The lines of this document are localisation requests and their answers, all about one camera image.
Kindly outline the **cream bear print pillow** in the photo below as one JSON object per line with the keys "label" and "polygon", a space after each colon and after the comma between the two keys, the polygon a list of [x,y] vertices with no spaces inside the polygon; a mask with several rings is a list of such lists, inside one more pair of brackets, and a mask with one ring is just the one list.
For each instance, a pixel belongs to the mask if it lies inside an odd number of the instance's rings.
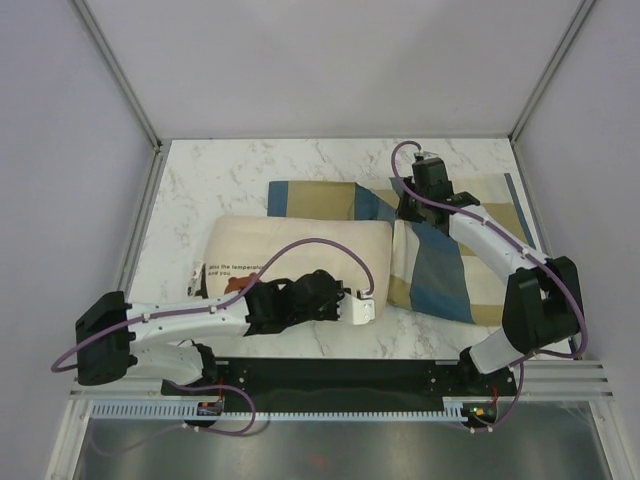
{"label": "cream bear print pillow", "polygon": [[277,252],[305,239],[325,239],[288,250],[261,276],[262,282],[296,280],[324,270],[352,292],[370,291],[377,314],[387,306],[392,227],[384,221],[310,220],[223,216],[213,226],[203,259],[195,263],[187,295],[221,295],[233,278],[256,274]]}

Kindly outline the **blue beige checked pillowcase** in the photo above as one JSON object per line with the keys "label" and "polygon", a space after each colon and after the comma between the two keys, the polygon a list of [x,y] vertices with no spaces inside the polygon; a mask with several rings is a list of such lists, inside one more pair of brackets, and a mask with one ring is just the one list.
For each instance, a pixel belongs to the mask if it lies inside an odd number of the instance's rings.
{"label": "blue beige checked pillowcase", "polygon": [[506,290],[502,281],[469,248],[425,223],[397,219],[402,192],[395,178],[272,181],[267,214],[385,221],[393,228],[389,304],[459,323],[500,326]]}

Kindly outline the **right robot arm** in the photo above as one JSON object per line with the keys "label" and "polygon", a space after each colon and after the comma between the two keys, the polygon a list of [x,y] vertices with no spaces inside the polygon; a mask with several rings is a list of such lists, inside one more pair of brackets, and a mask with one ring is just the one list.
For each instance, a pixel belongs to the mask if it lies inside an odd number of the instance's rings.
{"label": "right robot arm", "polygon": [[576,265],[551,258],[503,228],[468,192],[456,193],[444,161],[414,155],[412,175],[401,179],[397,216],[427,223],[462,244],[506,287],[501,326],[460,354],[457,382],[469,394],[491,386],[493,373],[548,346],[579,335],[587,340]]}

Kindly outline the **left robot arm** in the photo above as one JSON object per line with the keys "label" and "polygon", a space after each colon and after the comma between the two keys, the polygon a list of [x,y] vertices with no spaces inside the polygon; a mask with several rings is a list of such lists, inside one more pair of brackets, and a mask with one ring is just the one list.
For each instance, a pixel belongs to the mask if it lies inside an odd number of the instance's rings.
{"label": "left robot arm", "polygon": [[160,378],[197,394],[219,380],[207,337],[276,335],[309,321],[350,319],[352,292],[324,270],[262,282],[189,304],[132,304],[100,297],[75,324],[77,381],[99,386],[126,376]]}

